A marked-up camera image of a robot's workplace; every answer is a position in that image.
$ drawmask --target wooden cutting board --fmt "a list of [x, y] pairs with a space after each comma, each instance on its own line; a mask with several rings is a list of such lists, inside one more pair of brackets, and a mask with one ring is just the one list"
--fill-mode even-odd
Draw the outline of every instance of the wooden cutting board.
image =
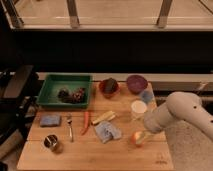
[[[120, 140], [103, 144], [97, 137], [94, 126], [90, 126], [85, 135], [81, 135], [85, 110], [44, 110], [40, 109], [32, 124], [28, 140], [24, 146], [18, 170], [69, 170], [69, 171], [156, 171], [173, 170], [168, 144], [164, 132], [156, 134], [141, 148], [136, 147], [131, 136], [135, 131], [145, 130], [141, 121], [131, 120], [130, 104], [139, 96], [129, 92], [125, 83], [119, 83], [120, 92], [111, 99], [105, 99], [98, 90], [98, 83], [93, 83], [90, 105], [87, 110], [91, 119], [112, 110], [116, 118], [111, 123], [122, 131]], [[147, 90], [152, 92], [151, 84]], [[148, 109], [156, 107], [155, 99], [148, 104]], [[69, 141], [69, 127], [66, 116], [73, 116], [74, 142]], [[41, 128], [40, 117], [44, 114], [60, 114], [61, 125], [53, 128]], [[55, 134], [60, 146], [53, 153], [43, 145], [44, 138]]]

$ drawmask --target green tray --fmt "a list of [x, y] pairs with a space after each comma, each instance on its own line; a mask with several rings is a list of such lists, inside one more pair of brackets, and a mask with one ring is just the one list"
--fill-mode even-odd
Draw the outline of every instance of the green tray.
[[[49, 74], [45, 78], [37, 104], [42, 107], [66, 107], [66, 108], [87, 108], [90, 100], [92, 76], [90, 75], [56, 75]], [[57, 97], [62, 88], [73, 92], [78, 88], [85, 88], [85, 99], [82, 103], [63, 103]]]

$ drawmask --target orange carrot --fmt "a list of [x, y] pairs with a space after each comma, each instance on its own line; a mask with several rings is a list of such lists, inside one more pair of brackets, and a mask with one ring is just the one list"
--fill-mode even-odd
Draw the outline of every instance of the orange carrot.
[[90, 113], [86, 111], [84, 112], [84, 127], [81, 130], [81, 135], [84, 135], [87, 132], [89, 124], [90, 124]]

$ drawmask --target fork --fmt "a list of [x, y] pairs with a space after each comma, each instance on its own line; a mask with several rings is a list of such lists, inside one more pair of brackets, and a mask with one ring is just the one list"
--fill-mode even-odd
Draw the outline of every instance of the fork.
[[67, 123], [70, 127], [70, 141], [73, 142], [74, 139], [73, 139], [73, 132], [72, 132], [72, 115], [71, 114], [67, 116]]

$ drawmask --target dark background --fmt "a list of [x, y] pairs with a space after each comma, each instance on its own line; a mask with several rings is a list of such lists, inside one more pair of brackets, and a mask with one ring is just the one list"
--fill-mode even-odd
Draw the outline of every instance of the dark background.
[[10, 30], [0, 10], [0, 69], [42, 72], [210, 73], [213, 32]]

